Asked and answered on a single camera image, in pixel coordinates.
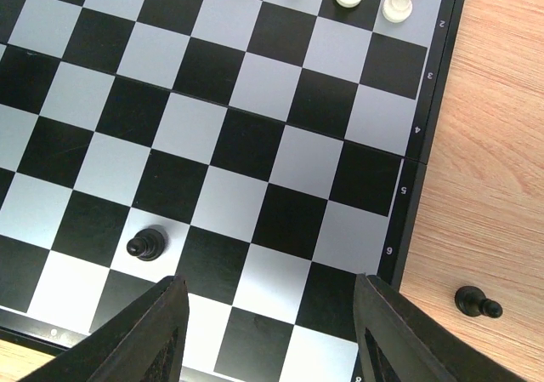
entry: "black pawn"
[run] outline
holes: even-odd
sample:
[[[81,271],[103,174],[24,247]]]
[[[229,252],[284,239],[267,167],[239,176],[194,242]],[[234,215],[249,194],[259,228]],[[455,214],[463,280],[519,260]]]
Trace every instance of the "black pawn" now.
[[[143,229],[136,233],[134,239],[127,243],[127,251],[131,256],[143,261],[151,261],[164,251],[166,240],[162,233],[155,229]]]
[[[456,306],[467,316],[498,318],[502,315],[501,305],[485,297],[484,292],[474,286],[464,286],[457,290]]]

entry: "wooden table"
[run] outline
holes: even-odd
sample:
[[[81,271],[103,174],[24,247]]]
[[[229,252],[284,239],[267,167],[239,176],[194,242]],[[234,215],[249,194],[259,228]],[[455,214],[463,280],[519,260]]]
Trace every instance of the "wooden table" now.
[[[401,292],[452,333],[544,380],[544,0],[466,0]],[[481,287],[498,320],[460,314]],[[0,380],[49,356],[0,341]]]

